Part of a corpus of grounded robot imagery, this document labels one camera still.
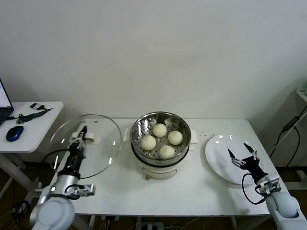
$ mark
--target blue mouse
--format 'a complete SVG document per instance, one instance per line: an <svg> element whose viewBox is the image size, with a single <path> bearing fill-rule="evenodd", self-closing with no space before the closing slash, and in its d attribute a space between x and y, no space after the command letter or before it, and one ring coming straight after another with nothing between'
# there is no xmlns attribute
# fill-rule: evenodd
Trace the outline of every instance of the blue mouse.
<svg viewBox="0 0 307 230"><path fill-rule="evenodd" d="M6 134L6 139L10 142L18 140L20 135L23 133L23 126L15 126L11 128Z"/></svg>

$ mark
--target white table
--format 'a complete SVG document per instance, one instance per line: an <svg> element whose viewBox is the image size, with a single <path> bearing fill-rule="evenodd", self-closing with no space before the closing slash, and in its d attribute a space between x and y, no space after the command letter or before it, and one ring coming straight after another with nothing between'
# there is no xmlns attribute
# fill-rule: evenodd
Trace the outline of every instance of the white table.
<svg viewBox="0 0 307 230"><path fill-rule="evenodd" d="M31 113L37 113L38 110L30 108L34 102L14 102L13 116L18 117L19 114L28 115ZM6 189L10 186L12 179L15 179L21 184L27 191L33 193L36 183L31 181L20 169L24 169L25 165L17 156L21 153L30 153L37 149L44 136L50 129L51 125L58 117L60 111L63 108L62 102L39 102L45 105L46 108L53 108L41 117L35 118L32 121L22 124L24 131L20 138L14 142L8 142L6 140L6 134L8 130L16 126L16 120L7 120L0 126L0 167L11 176L8 182L5 184L0 192L0 198Z"/></svg>
<svg viewBox="0 0 307 230"><path fill-rule="evenodd" d="M135 119L115 119L122 133ZM129 142L123 142L119 156L102 174L80 180L79 184L95 184L96 194L72 201L77 214L116 216L246 216L268 215L265 203L252 205L243 195L240 185L219 177L204 157L204 146L212 135L233 134L245 137L258 150L267 173L277 173L252 127L244 119L187 119L190 129L198 134L198 144L183 160L178 173L165 180L145 180L136 167ZM85 159L81 175L91 168L93 159ZM282 191L287 192L280 180ZM253 201L262 197L255 185L246 187Z"/></svg>

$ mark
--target white wall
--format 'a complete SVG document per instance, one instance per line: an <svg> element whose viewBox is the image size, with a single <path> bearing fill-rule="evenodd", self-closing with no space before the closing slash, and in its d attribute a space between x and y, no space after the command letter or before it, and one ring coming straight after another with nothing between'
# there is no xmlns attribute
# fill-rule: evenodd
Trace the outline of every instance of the white wall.
<svg viewBox="0 0 307 230"><path fill-rule="evenodd" d="M247 118L269 149L306 81L306 8L305 0L2 0L0 76L12 100L61 100L67 116Z"/></svg>

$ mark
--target black cable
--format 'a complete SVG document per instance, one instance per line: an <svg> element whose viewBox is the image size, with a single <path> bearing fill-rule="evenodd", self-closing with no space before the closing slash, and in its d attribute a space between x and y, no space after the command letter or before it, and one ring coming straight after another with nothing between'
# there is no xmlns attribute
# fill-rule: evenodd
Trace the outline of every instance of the black cable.
<svg viewBox="0 0 307 230"><path fill-rule="evenodd" d="M12 217L15 220L17 226L21 229L24 230L30 230L32 228L25 228L23 226L21 226L19 224L19 218L24 217L27 213L29 213L31 211L31 207L30 204L23 200L19 203L17 203L14 207L13 207L13 211L12 211Z"/></svg>
<svg viewBox="0 0 307 230"><path fill-rule="evenodd" d="M55 151L53 151L53 152L51 152L51 153L48 153L44 158L43 158L43 163L46 161L46 159L49 157L49 156L51 156L52 154L55 154L55 153L57 153L57 152L66 152L66 151L68 151L68 149L59 149L59 150L55 150Z"/></svg>
<svg viewBox="0 0 307 230"><path fill-rule="evenodd" d="M30 230L29 228L25 228L19 224L19 218L24 217L27 213L31 211L30 204L25 200L17 203L16 205L14 205L14 203L15 203L15 180L13 180L12 220L15 220L19 228L24 230Z"/></svg>
<svg viewBox="0 0 307 230"><path fill-rule="evenodd" d="M274 145L274 149L273 149L272 153L270 154L270 158L272 157L273 153L275 152L275 150L276 150L275 146L278 144L279 139L282 136L282 134L283 134L283 131L280 132L280 134L279 134L279 136L277 138L276 144Z"/></svg>
<svg viewBox="0 0 307 230"><path fill-rule="evenodd" d="M298 142L297 142L297 146L296 146L296 149L294 151L294 154L293 156L291 157L290 161L287 163L286 167L289 166L289 164L291 163L291 161L293 160L293 158L295 157L296 153L297 153L297 150L299 148L299 144L301 143L301 135L299 134L299 131L297 130L297 128L294 126L293 128L296 132L297 132L297 136L298 136Z"/></svg>
<svg viewBox="0 0 307 230"><path fill-rule="evenodd" d="M2 227L0 230L3 230L6 226L8 226L8 224L9 224L12 220L14 220L14 219L11 219L11 220L9 220L8 222L6 222L6 224L3 225L3 227Z"/></svg>
<svg viewBox="0 0 307 230"><path fill-rule="evenodd" d="M299 114L299 117L303 114L303 112L307 109L307 105L305 106L305 108L303 109L303 111Z"/></svg>
<svg viewBox="0 0 307 230"><path fill-rule="evenodd" d="M246 198L250 203L252 203L253 205L258 205L258 204L263 203L263 202L265 201L265 199L262 199L262 200L258 201L257 203L255 203L255 202L252 202L252 201L248 198L248 196L246 195L245 190L244 190L244 184L243 184L243 183L244 183L244 178L245 178L247 175L251 175L251 174L250 174L250 173L244 174L244 176L242 177L242 183L241 183L241 185L242 185L242 190L243 190L243 193L244 193L245 198Z"/></svg>
<svg viewBox="0 0 307 230"><path fill-rule="evenodd" d="M255 187L255 192L256 192L257 194L259 194L259 195L262 196L262 193L261 193L261 192L258 192L257 187Z"/></svg>

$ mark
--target laptop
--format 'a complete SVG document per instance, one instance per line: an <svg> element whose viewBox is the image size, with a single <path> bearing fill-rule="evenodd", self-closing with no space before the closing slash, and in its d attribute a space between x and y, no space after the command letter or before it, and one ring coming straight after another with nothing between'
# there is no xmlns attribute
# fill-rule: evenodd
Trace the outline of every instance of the laptop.
<svg viewBox="0 0 307 230"><path fill-rule="evenodd" d="M3 87L0 79L0 125L5 121L7 117L14 111L13 105Z"/></svg>

